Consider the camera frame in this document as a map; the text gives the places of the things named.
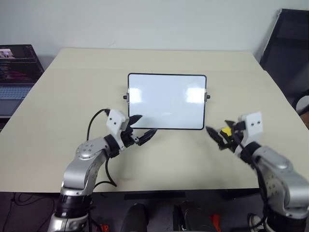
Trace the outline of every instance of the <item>yellow tag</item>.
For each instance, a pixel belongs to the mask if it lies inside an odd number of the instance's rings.
[[[222,128],[222,130],[227,136],[232,136],[231,129],[229,127]]]

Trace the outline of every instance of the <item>laptop keyboard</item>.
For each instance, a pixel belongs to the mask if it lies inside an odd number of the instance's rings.
[[[31,87],[0,87],[0,100],[24,99],[30,90]]]

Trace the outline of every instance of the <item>table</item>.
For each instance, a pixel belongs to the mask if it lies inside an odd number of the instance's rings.
[[[285,155],[309,179],[309,131],[252,54],[65,48],[0,133],[0,191],[59,192],[92,115],[106,107],[127,113],[122,96],[131,72],[206,75],[206,125],[223,127],[225,119],[261,111],[261,144]],[[107,135],[105,123],[106,116],[98,116],[90,138]],[[109,169],[118,187],[96,191],[258,186],[249,166],[219,151],[205,130],[160,130],[111,159]],[[102,167],[97,181],[106,179]]]

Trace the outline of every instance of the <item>laptop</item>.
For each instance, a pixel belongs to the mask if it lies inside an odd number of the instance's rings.
[[[32,45],[0,45],[0,118],[10,118],[44,69]]]

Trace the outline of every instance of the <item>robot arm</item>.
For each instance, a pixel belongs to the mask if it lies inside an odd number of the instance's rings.
[[[49,232],[83,232],[88,227],[88,211],[91,194],[95,187],[98,170],[110,158],[119,155],[119,150],[133,144],[142,145],[150,140],[156,129],[142,137],[135,136],[130,127],[141,116],[128,118],[118,110],[106,110],[110,134],[86,141],[78,146],[74,160],[65,170],[55,213],[51,217]]]
[[[256,171],[267,208],[266,230],[303,232],[309,210],[309,182],[286,157],[259,145],[263,133],[261,113],[243,115],[238,123],[226,123],[228,127],[219,132],[210,127],[206,130],[219,149],[230,149]]]

